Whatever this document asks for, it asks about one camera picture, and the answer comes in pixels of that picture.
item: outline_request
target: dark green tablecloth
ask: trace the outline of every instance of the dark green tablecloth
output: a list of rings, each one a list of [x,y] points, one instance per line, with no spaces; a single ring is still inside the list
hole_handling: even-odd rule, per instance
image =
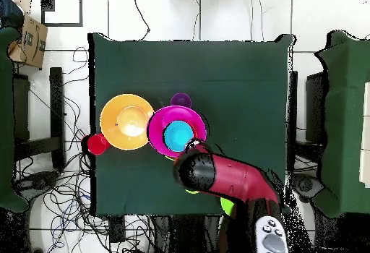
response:
[[[0,30],[0,207],[13,212],[28,208],[26,200],[12,188],[14,171],[14,96],[13,64],[7,55],[8,46],[20,36],[12,27]]]
[[[288,47],[277,42],[115,42],[93,35],[97,132],[104,105],[134,93],[157,110],[189,94],[209,122],[207,143],[285,178]],[[151,146],[96,158],[96,214],[221,214],[220,199],[175,183],[173,162]]]
[[[359,181],[363,94],[370,82],[370,41],[343,31],[330,34],[326,49],[317,52],[327,71],[325,98],[327,146],[321,179],[327,187],[314,199],[330,218],[342,213],[370,213],[370,189]]]

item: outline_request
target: white controller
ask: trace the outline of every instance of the white controller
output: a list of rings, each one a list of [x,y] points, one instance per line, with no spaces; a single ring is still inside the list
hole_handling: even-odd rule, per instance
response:
[[[281,223],[272,216],[263,216],[256,222],[257,253],[288,253],[286,236]]]

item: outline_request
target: red cup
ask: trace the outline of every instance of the red cup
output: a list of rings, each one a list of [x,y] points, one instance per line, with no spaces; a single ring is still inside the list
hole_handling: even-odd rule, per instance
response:
[[[108,140],[101,133],[90,136],[87,140],[87,148],[94,155],[103,154],[109,146]]]

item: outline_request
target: purple cup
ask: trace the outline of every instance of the purple cup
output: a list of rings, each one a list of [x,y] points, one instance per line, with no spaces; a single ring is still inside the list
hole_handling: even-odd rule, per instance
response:
[[[176,93],[171,99],[171,105],[191,108],[192,100],[186,93]]]

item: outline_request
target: cardboard box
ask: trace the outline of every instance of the cardboard box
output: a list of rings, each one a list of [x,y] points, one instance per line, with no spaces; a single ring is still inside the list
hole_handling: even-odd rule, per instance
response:
[[[22,8],[25,21],[20,30],[22,37],[10,45],[9,57],[18,63],[42,68],[48,28],[30,17],[31,0],[12,0]]]

